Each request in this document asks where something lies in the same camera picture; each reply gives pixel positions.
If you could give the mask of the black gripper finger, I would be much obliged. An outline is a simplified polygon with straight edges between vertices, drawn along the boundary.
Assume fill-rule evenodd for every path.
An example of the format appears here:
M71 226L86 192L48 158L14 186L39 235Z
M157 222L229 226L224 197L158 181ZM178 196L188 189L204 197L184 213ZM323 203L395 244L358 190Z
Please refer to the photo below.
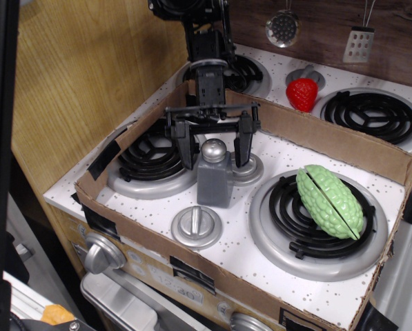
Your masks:
M246 165L250 159L253 133L253 119L247 111L243 111L236 123L234 140L235 163L238 168Z
M196 142L190 124L186 121L176 121L173 128L173 139L177 144L183 166L188 170L192 170L195 163L193 159Z

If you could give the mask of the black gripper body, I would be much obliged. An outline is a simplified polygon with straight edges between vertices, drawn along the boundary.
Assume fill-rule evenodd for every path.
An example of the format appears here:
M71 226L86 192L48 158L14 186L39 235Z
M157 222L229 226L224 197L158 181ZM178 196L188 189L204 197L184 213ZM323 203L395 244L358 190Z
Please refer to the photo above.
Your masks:
M165 109L167 135L172 138L221 132L243 135L253 134L261 128L258 103L226 103L225 68L225 65L190 66L195 72L196 102L193 106Z

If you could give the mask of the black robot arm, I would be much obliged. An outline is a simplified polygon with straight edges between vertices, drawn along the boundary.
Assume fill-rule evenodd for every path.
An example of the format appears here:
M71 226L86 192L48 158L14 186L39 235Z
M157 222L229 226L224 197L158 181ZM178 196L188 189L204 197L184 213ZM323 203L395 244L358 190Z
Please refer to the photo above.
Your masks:
M162 20L184 27L190 67L195 71L192 106L167 107L166 133L176 143L182 165L194 166L195 135L234 132L237 167L250 159L253 134L260 128L259 105L228 105L224 71L235 62L227 1L149 1L150 11Z

